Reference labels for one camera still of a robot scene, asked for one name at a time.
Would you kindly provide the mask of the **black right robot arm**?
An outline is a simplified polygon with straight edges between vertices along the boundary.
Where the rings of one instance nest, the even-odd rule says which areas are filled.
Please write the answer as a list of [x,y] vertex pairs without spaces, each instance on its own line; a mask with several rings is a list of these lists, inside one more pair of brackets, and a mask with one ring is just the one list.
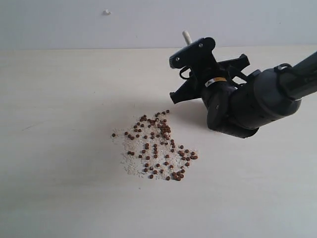
[[251,137],[261,126],[294,114],[303,97],[317,90],[317,56],[297,65],[287,63],[249,75],[246,55],[217,62],[213,55],[193,62],[170,58],[171,68],[190,70],[189,77],[170,93],[173,103],[202,99],[209,129],[239,138]]

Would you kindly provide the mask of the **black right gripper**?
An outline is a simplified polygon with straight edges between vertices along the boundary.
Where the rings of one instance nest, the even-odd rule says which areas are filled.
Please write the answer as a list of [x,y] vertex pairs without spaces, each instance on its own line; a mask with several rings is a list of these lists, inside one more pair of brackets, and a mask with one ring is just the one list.
[[179,76],[185,82],[175,92],[171,92],[170,98],[174,104],[201,98],[203,90],[216,82],[225,82],[230,87],[238,88],[233,81],[234,73],[240,74],[249,66],[249,59],[245,54],[240,57],[216,63],[199,62],[192,66],[180,69]]

